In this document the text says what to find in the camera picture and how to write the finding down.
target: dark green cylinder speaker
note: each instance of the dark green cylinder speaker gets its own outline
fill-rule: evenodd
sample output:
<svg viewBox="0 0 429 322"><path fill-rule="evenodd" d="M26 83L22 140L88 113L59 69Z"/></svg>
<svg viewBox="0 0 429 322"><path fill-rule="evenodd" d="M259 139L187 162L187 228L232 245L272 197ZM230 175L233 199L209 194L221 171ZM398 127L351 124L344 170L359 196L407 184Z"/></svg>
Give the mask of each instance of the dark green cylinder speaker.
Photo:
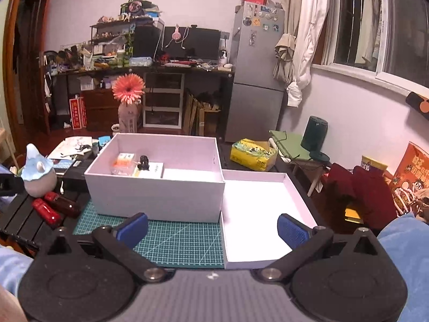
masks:
<svg viewBox="0 0 429 322"><path fill-rule="evenodd" d="M301 146L308 151L320 151L328 132L328 123L317 116L310 116Z"/></svg>

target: window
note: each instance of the window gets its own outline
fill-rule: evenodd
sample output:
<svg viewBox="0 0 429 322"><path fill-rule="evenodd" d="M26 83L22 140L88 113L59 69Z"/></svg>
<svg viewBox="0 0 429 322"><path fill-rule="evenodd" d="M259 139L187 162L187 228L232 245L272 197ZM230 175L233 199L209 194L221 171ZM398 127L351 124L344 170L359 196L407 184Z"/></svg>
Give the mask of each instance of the window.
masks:
<svg viewBox="0 0 429 322"><path fill-rule="evenodd" d="M427 0L330 0L322 65L429 97Z"/></svg>

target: door frame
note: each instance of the door frame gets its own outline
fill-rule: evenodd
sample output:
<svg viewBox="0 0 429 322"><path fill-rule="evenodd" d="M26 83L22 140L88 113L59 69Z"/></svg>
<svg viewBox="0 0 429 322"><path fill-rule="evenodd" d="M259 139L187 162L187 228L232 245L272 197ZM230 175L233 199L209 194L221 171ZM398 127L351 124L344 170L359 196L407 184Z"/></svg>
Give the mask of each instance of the door frame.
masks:
<svg viewBox="0 0 429 322"><path fill-rule="evenodd" d="M13 43L18 7L19 0L9 0L3 36L3 87L7 118L15 146L15 154L20 155L21 153L25 153L26 141L18 123L13 78Z"/></svg>

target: black figurine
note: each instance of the black figurine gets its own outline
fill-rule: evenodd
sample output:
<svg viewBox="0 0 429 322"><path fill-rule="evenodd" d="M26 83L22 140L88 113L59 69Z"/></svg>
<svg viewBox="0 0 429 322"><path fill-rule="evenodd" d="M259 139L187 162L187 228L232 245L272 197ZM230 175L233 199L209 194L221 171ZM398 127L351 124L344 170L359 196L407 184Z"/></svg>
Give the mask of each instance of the black figurine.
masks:
<svg viewBox="0 0 429 322"><path fill-rule="evenodd" d="M137 165L139 171L148 171L149 170L149 159L146 155L140 156L140 163Z"/></svg>

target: headphones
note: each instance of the headphones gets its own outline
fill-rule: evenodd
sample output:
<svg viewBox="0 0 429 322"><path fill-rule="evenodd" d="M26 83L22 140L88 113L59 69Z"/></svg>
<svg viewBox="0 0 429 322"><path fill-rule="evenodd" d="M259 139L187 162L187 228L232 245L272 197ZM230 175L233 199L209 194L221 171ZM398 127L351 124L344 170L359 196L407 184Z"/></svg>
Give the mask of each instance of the headphones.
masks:
<svg viewBox="0 0 429 322"><path fill-rule="evenodd" d="M171 35L171 40L165 48L169 47L171 42L174 41L176 44L181 43L182 49L186 50L186 48L183 47L183 41L185 41L188 34L189 34L189 27L186 27L185 32L183 33L183 39L182 39L182 41L180 41L180 38L182 37L182 35L179 32L179 25L176 24L176 29L174 30L173 34Z"/></svg>

